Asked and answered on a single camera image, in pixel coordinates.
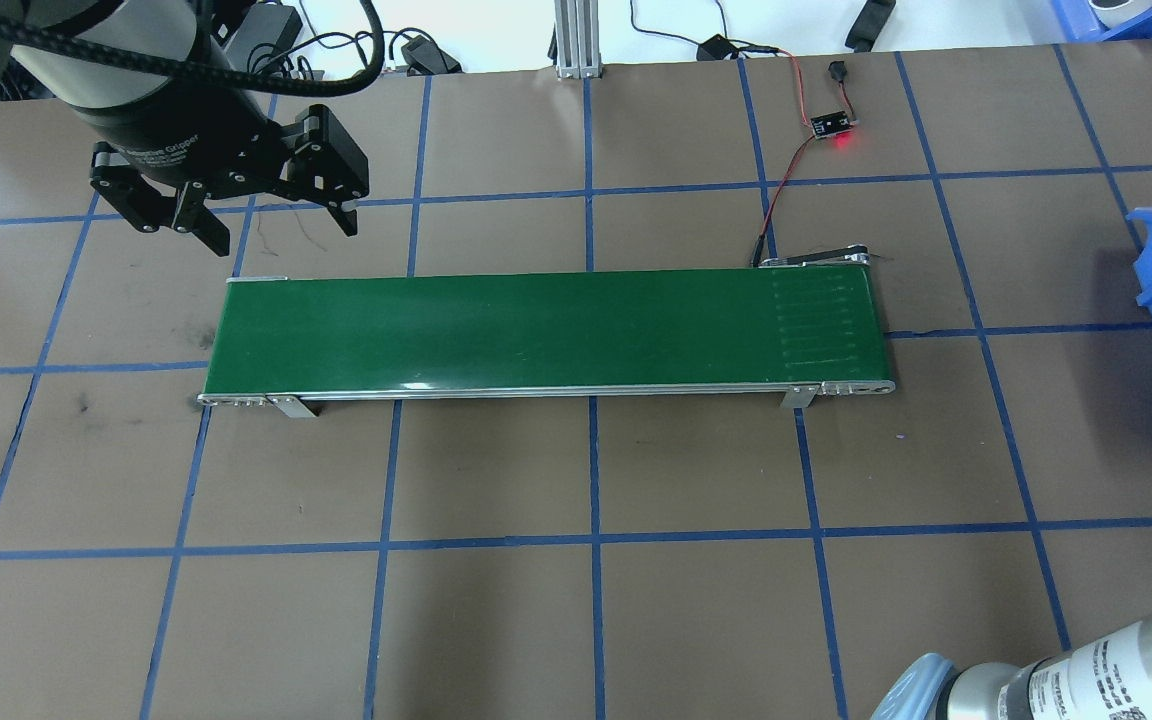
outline black wire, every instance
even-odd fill
[[[727,37],[727,10],[723,9],[723,0],[714,0],[718,5],[718,17],[723,20],[723,37]]]
[[[276,61],[276,63],[282,63],[285,60],[288,59],[288,56],[291,53],[296,53],[296,51],[298,51],[298,50],[305,50],[308,46],[314,45],[316,41],[323,41],[323,40],[325,40],[325,38],[328,38],[328,37],[343,37],[343,38],[346,38],[348,40],[348,41],[342,41],[342,44],[340,44],[340,45],[333,45],[332,46],[333,50],[339,50],[339,47],[346,47],[348,45],[353,45],[353,46],[357,47],[357,50],[358,50],[358,56],[362,58],[362,61],[364,61],[364,63],[367,61],[366,60],[366,55],[364,54],[364,50],[362,50],[362,45],[358,41],[358,37],[355,36],[355,35],[349,35],[349,33],[344,33],[344,32],[324,32],[323,35],[317,35],[314,37],[308,38],[308,40],[302,41],[301,45],[293,45],[293,46],[288,47],[288,50],[283,50],[282,53],[271,54],[271,55],[260,55],[260,58],[257,58],[257,59],[265,59],[266,56],[268,56],[270,60],[266,61],[266,63],[262,66],[262,69],[268,68],[275,61]],[[262,41],[262,44],[257,44],[255,47],[252,47],[252,53],[255,53],[262,46],[271,46],[271,47],[274,47],[274,50],[278,50],[278,46],[275,46],[274,44],[271,44],[271,41]],[[251,69],[251,65],[248,65],[248,71],[249,73],[257,73],[257,70]]]
[[[692,38],[690,38],[690,37],[684,37],[684,36],[681,36],[681,35],[675,35],[673,32],[659,31],[659,29],[645,29],[645,28],[641,28],[639,23],[635,22],[635,18],[634,18],[634,0],[630,0],[630,26],[634,28],[634,29],[636,29],[636,31],[639,31],[639,32],[642,32],[644,35],[659,35],[660,37],[672,37],[672,38],[675,38],[675,40],[690,41],[690,44],[695,45],[696,47],[700,47],[700,44],[698,41],[696,41],[696,40],[692,40]]]
[[[371,0],[358,0],[362,12],[367,15],[372,31],[381,28],[380,17]],[[382,36],[372,36],[372,51],[364,68],[346,79],[298,81],[255,74],[218,67],[218,65],[195,63],[195,61],[173,60],[145,53],[134,53],[101,45],[99,41],[78,40],[48,29],[31,26],[0,15],[0,40],[13,41],[15,45],[36,47],[56,55],[65,55],[86,63],[108,65],[111,68],[122,68],[134,73],[154,74],[154,76],[181,78],[191,82],[219,85],[221,88],[238,88],[257,92],[274,92],[274,94],[294,94],[301,97],[338,97],[351,94],[371,85],[380,77],[385,44]]]
[[[741,45],[740,47],[741,53],[763,53],[767,55],[775,55],[778,53],[781,53],[780,47],[776,47],[774,45],[758,45],[756,44],[756,41],[737,40],[737,38],[735,37],[728,37],[727,41],[730,41],[732,45],[736,45],[738,41],[738,44]]]
[[[303,0],[296,0],[296,5],[298,6],[298,8],[301,8],[301,18],[305,21],[305,26],[310,28],[310,35],[312,35],[313,37],[319,37],[319,29],[314,26],[314,21],[310,18],[310,13],[306,13],[305,3],[303,3]],[[342,47],[340,45],[328,45],[325,44],[325,41],[319,41],[319,45],[326,47],[326,50],[334,50],[335,47]]]

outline white tape roll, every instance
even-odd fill
[[[1152,8],[1152,0],[1087,0],[1104,26],[1114,29]]]

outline red wire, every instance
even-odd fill
[[[803,118],[804,127],[812,127],[812,123],[808,122],[808,104],[803,97],[803,68],[799,67],[799,60],[788,50],[781,50],[781,55],[786,55],[794,65],[794,74],[797,78],[797,85],[799,85],[799,115]]]
[[[758,236],[763,237],[767,234],[767,228],[772,225],[772,211],[776,210],[776,200],[781,197],[781,191],[785,190],[785,184],[790,182],[790,176],[794,174],[794,168],[797,167],[799,160],[803,159],[803,152],[808,149],[808,145],[814,141],[814,136],[803,141],[803,145],[794,151],[794,158],[790,160],[790,168],[785,170],[785,177],[781,179],[781,183],[776,184],[776,192],[772,195],[772,202],[767,205],[767,215],[763,218],[763,229],[758,232]]]
[[[856,111],[851,108],[851,99],[850,99],[850,97],[847,97],[847,85],[844,85],[844,83],[840,82],[840,83],[838,83],[838,90],[840,90],[842,92],[842,101],[844,101],[846,105],[847,105],[847,114],[851,115],[851,120],[852,120],[852,122],[855,122]]]

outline conveyor leg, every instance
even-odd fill
[[[811,406],[817,393],[820,392],[820,386],[795,386],[790,391],[786,392],[785,400],[781,401],[782,410],[803,410],[804,407]]]
[[[274,407],[283,411],[288,418],[317,418],[319,414],[317,410],[311,410],[310,406],[303,404],[301,397],[294,395],[271,395],[270,402],[273,402]]]

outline green conveyor belt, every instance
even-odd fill
[[[867,265],[233,282],[200,400],[811,382],[890,389]]]

